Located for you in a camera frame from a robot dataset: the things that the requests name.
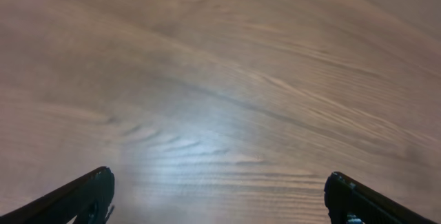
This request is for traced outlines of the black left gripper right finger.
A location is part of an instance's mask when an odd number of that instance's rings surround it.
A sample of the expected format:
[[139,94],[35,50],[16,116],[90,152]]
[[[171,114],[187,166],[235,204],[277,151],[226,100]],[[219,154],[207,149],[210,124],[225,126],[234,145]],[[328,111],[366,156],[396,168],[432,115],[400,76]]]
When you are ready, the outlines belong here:
[[332,224],[435,224],[341,172],[331,173],[324,192]]

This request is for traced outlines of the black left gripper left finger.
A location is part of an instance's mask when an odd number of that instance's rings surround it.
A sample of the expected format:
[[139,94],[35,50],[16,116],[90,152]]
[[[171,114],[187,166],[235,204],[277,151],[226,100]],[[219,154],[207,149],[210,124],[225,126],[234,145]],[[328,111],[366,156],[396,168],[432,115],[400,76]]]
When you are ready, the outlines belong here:
[[108,167],[95,170],[1,216],[11,224],[105,224],[114,210],[114,174]]

